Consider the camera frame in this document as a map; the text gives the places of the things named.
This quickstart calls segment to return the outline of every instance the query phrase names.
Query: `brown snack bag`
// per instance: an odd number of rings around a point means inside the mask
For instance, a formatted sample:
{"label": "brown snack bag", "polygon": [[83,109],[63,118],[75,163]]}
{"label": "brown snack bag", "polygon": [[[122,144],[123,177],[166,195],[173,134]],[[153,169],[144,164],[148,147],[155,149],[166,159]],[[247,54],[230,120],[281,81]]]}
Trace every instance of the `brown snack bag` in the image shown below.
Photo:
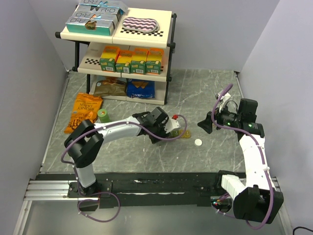
{"label": "brown snack bag", "polygon": [[70,121],[66,127],[64,133],[72,133],[76,127],[86,119],[90,119],[92,123],[97,120],[97,112],[102,105],[101,97],[94,97],[90,94],[78,93],[74,102]]}

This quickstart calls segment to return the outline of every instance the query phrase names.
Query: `juice box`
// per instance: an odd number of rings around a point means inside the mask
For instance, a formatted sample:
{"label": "juice box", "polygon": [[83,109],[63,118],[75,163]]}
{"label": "juice box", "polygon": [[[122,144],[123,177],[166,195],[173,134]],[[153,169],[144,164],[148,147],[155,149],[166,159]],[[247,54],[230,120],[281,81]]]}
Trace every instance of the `juice box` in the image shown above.
{"label": "juice box", "polygon": [[161,73],[162,57],[164,50],[160,48],[150,48],[146,61],[146,72]]}
{"label": "juice box", "polygon": [[121,50],[116,61],[116,71],[123,73],[131,73],[131,61],[133,56],[133,51]]}
{"label": "juice box", "polygon": [[131,73],[146,74],[147,55],[148,49],[135,48],[131,61]]}
{"label": "juice box", "polygon": [[100,57],[100,66],[102,71],[115,72],[115,63],[119,55],[119,47],[106,46]]}

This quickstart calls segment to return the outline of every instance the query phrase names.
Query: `white wall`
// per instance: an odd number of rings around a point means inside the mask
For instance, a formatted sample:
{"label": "white wall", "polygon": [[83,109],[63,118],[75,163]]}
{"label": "white wall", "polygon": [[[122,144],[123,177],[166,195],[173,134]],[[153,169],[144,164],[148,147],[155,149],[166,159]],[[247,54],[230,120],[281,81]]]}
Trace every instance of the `white wall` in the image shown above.
{"label": "white wall", "polygon": [[[29,0],[65,67],[74,43],[56,39],[79,0]],[[241,71],[279,0],[123,0],[129,7],[177,13],[174,68]]]}
{"label": "white wall", "polygon": [[292,224],[311,229],[312,12],[311,0],[280,0],[239,76],[244,96],[259,102],[271,175],[278,178]]}
{"label": "white wall", "polygon": [[0,234],[39,171],[66,71],[27,0],[0,7]]}

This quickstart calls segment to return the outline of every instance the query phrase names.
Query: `gray marble surface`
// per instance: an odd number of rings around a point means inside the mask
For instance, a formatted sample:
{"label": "gray marble surface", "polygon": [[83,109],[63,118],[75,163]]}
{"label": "gray marble surface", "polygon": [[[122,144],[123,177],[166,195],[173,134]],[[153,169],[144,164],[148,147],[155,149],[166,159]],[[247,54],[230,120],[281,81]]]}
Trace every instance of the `gray marble surface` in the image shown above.
{"label": "gray marble surface", "polygon": [[[48,147],[42,172],[72,172],[60,162],[64,151],[67,126],[78,92],[85,92],[86,75],[71,72],[69,83]],[[96,172],[217,172],[245,170],[243,153],[233,131],[214,130],[211,135],[197,126],[215,103],[215,94],[233,83],[232,98],[239,103],[241,95],[233,71],[226,70],[172,70],[168,104],[162,109],[169,116],[182,114],[187,118],[192,137],[151,144],[148,136],[127,137],[102,146],[93,163]],[[112,121],[134,113],[152,111],[157,105],[127,101],[104,100]],[[195,146],[195,139],[202,146]]]}

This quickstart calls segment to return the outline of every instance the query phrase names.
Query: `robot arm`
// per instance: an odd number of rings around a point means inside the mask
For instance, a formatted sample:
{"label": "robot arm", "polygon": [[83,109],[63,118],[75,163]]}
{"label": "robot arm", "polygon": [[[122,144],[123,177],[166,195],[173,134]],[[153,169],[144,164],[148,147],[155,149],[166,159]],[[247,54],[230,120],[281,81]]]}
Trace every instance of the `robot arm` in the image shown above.
{"label": "robot arm", "polygon": [[[103,127],[103,129],[87,136],[89,137],[88,141],[81,139],[68,151],[68,154],[74,161],[78,180],[85,195],[90,195],[97,190],[97,182],[93,172],[92,163],[95,160],[101,145],[123,137],[148,134],[141,127],[131,123],[140,124],[153,134],[163,138],[168,137],[171,131],[180,128],[179,122],[173,118],[169,118],[160,107],[155,108],[152,112],[134,114],[120,121],[96,124],[92,124],[89,120],[83,121],[65,141],[65,147],[68,147],[76,138],[85,132]],[[152,143],[159,141],[159,139],[152,135],[149,135],[149,138]]]}
{"label": "robot arm", "polygon": [[[228,93],[224,95],[221,100],[224,100],[225,98],[229,99],[228,95]],[[230,112],[227,105],[224,105],[221,108],[223,104],[224,102],[221,102],[221,105],[217,107],[213,113],[214,120],[217,124],[220,126],[228,126],[245,130],[246,132],[252,134],[259,145],[255,144],[255,141],[251,138],[251,136],[235,131],[244,154],[246,183],[243,184],[234,172],[219,171],[215,182],[215,188],[220,189],[220,192],[226,191],[233,199],[233,211],[237,219],[262,222],[270,204],[270,189],[265,173],[265,171],[267,171],[269,175],[269,167],[267,165],[264,151],[264,130],[261,124],[255,122],[255,113],[258,103],[251,99],[241,99],[236,113]],[[198,126],[209,134],[213,131],[211,116],[212,112],[209,112],[206,119],[198,123]],[[259,147],[261,147],[264,155],[265,164],[262,162]],[[283,194],[275,190],[275,186],[271,179],[270,184],[273,188],[274,200],[267,223],[271,223],[273,221],[284,201]]]}

